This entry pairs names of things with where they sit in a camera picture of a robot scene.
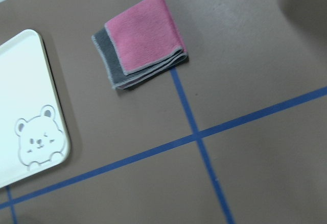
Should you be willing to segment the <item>cream bear tray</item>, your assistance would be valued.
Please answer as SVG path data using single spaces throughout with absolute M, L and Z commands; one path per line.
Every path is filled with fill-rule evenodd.
M 41 36 L 1 45 L 1 186 L 64 162 L 70 139 Z

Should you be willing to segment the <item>pink and grey cloth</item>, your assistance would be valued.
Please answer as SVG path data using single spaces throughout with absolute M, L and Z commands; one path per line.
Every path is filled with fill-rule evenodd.
M 93 34 L 113 89 L 126 89 L 183 62 L 188 53 L 166 0 L 143 0 Z

